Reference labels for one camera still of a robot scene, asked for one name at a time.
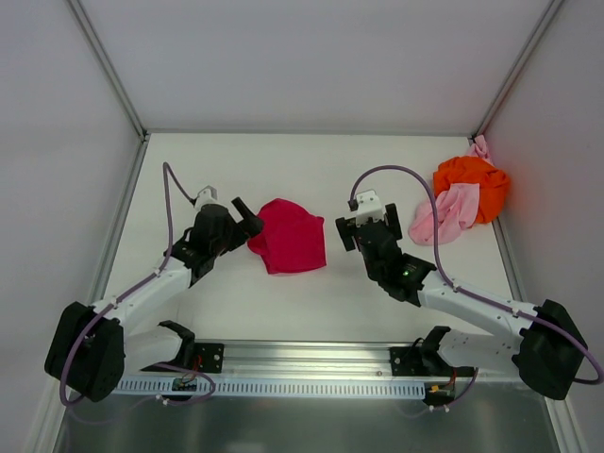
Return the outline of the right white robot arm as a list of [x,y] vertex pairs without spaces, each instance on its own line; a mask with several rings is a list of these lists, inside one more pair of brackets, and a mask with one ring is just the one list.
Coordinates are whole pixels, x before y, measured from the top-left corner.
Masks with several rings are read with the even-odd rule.
[[566,308],[552,300],[535,306],[463,288],[438,267],[402,251],[396,207],[389,204],[335,226],[347,251],[359,250],[367,276],[398,302],[440,311],[474,327],[469,334],[434,327],[418,352],[420,367],[439,375],[472,367],[520,378],[553,400],[567,397],[587,344]]

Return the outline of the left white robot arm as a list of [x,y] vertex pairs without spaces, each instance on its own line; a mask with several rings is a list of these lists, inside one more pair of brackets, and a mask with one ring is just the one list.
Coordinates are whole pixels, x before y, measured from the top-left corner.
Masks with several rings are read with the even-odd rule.
[[159,266],[132,288],[90,306],[80,302],[62,312],[44,372],[60,389],[72,389],[92,402],[111,394],[125,373],[193,368],[195,335],[176,321],[137,327],[178,294],[189,290],[232,252],[263,230],[263,221],[241,198],[232,201],[242,216],[209,199],[196,210],[193,225],[164,251]]

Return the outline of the magenta t shirt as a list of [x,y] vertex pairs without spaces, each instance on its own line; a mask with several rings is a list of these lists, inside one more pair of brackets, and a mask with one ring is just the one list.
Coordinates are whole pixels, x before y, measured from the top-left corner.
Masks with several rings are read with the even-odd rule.
[[327,266],[325,219],[292,201],[276,198],[258,214],[262,232],[248,241],[269,275],[300,274]]

